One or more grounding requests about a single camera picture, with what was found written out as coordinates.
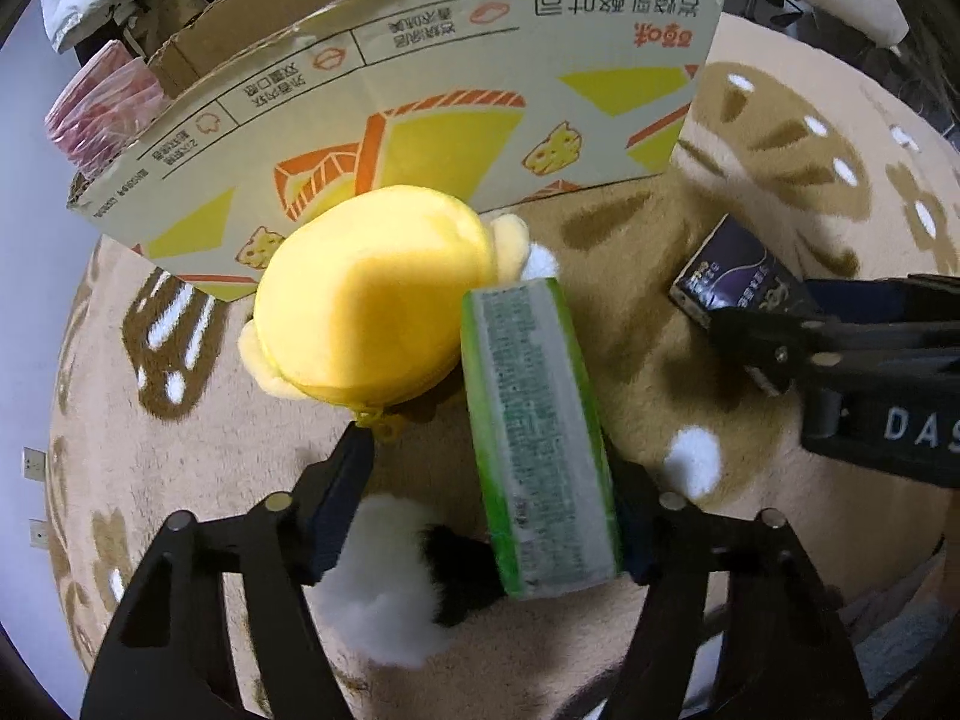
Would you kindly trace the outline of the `green tissue pack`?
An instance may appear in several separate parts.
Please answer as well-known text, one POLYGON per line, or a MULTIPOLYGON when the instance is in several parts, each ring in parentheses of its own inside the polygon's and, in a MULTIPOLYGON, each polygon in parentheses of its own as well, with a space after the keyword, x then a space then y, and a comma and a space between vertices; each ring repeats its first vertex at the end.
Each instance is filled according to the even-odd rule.
POLYGON ((622 570, 597 398, 553 278, 474 289, 460 357, 472 444, 506 595, 550 598, 622 570))

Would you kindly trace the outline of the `white fluffy pompom plush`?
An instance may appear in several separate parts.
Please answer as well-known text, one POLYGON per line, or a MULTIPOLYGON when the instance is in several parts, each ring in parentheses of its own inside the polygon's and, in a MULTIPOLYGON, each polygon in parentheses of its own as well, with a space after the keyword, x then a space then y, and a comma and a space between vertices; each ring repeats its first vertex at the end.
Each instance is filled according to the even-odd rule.
POLYGON ((421 502, 375 494, 359 504, 314 608, 345 649, 416 670, 448 650, 467 617, 505 596, 490 543, 456 532, 421 502))

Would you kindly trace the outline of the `dark purple small box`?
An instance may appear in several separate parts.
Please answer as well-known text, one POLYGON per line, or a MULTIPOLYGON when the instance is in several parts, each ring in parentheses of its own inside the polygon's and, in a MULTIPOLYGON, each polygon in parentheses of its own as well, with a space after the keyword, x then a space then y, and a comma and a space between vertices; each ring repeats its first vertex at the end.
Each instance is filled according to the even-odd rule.
POLYGON ((807 286, 752 231, 724 215, 669 288, 669 298, 708 328, 716 310, 815 316, 807 286))

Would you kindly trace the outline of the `yellow plush toy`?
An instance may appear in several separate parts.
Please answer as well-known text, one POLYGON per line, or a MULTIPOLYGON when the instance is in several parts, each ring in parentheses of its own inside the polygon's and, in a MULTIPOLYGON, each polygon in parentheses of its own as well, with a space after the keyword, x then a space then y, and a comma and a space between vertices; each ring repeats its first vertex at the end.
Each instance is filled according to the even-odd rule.
POLYGON ((462 301, 514 283, 527 224, 485 221, 434 188, 393 185, 324 211, 280 245, 239 333, 242 364, 270 397, 350 411, 392 429, 460 361, 462 301))

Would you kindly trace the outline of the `cardboard box with yellow print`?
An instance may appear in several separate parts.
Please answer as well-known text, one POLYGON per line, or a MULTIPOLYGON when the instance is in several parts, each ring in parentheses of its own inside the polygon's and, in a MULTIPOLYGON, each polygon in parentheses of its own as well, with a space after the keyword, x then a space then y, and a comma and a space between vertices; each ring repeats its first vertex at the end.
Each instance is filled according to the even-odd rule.
POLYGON ((358 193, 488 211, 664 171, 724 0, 217 0, 149 66, 167 108, 71 210, 224 301, 358 193))

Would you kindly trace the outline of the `pink blanket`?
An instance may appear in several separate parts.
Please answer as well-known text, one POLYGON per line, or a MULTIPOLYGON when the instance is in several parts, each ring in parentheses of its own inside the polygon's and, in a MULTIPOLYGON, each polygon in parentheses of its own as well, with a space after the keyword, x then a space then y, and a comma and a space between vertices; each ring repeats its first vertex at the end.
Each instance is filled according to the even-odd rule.
POLYGON ((68 162, 83 177, 94 179, 168 104, 145 60, 110 39, 55 99, 44 127, 68 162))

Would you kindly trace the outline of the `wall socket lower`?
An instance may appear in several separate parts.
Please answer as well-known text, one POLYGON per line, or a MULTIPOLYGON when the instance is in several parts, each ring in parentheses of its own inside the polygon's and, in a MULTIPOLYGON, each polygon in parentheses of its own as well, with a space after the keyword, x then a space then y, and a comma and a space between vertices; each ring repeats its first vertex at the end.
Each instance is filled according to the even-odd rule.
POLYGON ((29 522, 29 546, 36 550, 48 550, 50 548, 49 524, 45 520, 32 518, 29 522))

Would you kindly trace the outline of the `wall socket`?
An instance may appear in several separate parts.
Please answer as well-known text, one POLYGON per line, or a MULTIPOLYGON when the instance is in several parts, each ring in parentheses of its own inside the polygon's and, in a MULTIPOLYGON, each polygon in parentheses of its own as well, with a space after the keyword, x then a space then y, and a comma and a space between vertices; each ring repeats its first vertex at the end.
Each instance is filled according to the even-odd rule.
POLYGON ((23 476, 31 481, 43 483, 46 479, 46 461, 47 457, 43 450, 25 447, 21 452, 21 470, 23 476))
POLYGON ((29 546, 36 550, 48 550, 50 548, 49 524, 45 520, 32 518, 29 522, 29 546))

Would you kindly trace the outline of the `wall socket upper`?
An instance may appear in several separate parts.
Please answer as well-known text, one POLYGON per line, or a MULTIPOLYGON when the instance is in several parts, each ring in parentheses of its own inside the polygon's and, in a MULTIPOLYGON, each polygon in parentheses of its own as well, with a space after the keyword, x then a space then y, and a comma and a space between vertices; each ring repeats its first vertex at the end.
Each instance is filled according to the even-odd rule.
POLYGON ((47 457, 43 450, 25 447, 21 452, 21 470, 23 476, 31 481, 43 483, 46 479, 46 461, 47 457))

